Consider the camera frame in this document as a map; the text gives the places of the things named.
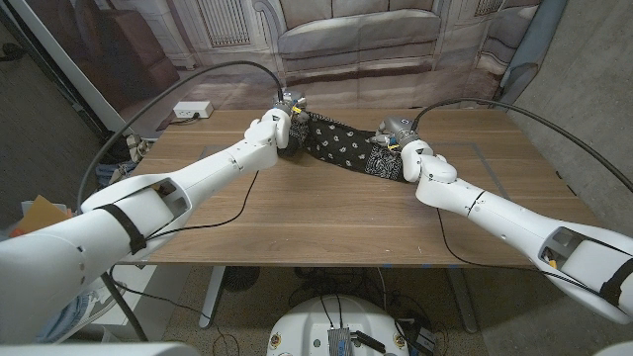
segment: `wall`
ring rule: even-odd
[[[15,42],[0,25],[0,44]],[[74,209],[97,137],[27,55],[0,62],[0,108],[0,228],[38,194]]]
[[[576,0],[516,105],[551,120],[633,178],[633,4]],[[633,236],[633,194],[580,148],[518,115],[519,126],[609,228]]]

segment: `table leg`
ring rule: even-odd
[[[216,313],[216,307],[220,300],[220,291],[222,289],[222,279],[225,276],[226,266],[214,266],[211,271],[211,280],[209,281],[209,287],[207,288],[207,296],[205,297],[205,304],[202,307],[202,313],[208,315],[210,318],[206,318],[200,315],[198,325],[202,328],[211,327],[214,321],[214,314]]]
[[[466,279],[464,278],[464,271],[461,268],[449,268],[446,272],[453,290],[455,302],[457,303],[457,308],[459,309],[459,314],[462,317],[464,329],[469,333],[479,331],[477,319],[475,318],[475,310],[473,309],[473,302],[471,301],[471,295],[466,285]]]

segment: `cloth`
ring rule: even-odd
[[[356,130],[320,114],[308,112],[304,123],[293,120],[288,147],[280,155],[300,149],[327,163],[355,172],[406,182],[403,161],[379,144],[370,143],[375,133]]]
[[[89,304],[88,295],[75,298],[66,308],[48,320],[45,327],[36,336],[37,343],[53,343],[75,327],[86,313]]]
[[[97,180],[101,187],[107,187],[130,177],[138,166],[138,163],[153,146],[153,142],[141,138],[138,134],[130,134],[126,138],[126,145],[126,154],[118,154],[118,157],[125,157],[125,161],[109,164],[104,164],[105,162],[102,161],[102,163],[98,164],[95,168]]]
[[[126,139],[123,136],[120,136],[108,149],[99,163],[117,164],[119,162],[127,160],[130,160],[130,149],[128,148],[128,143],[126,142]]]

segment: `radiator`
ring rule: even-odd
[[[250,45],[241,0],[198,0],[212,46]]]
[[[503,0],[480,0],[475,10],[475,16],[484,16],[491,14],[503,5]]]

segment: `black strap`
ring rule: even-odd
[[[620,295],[622,290],[620,287],[624,280],[626,280],[631,274],[633,274],[633,258],[624,262],[620,268],[613,274],[613,277],[602,284],[600,288],[600,295],[609,303],[614,306],[619,306]]]
[[[121,208],[114,204],[108,204],[97,209],[103,209],[110,213],[110,215],[113,216],[128,233],[128,236],[130,237],[130,249],[132,250],[132,255],[147,247],[147,243],[145,243],[145,236],[138,231],[138,227],[136,227],[136,225],[130,220],[130,217],[128,217]]]

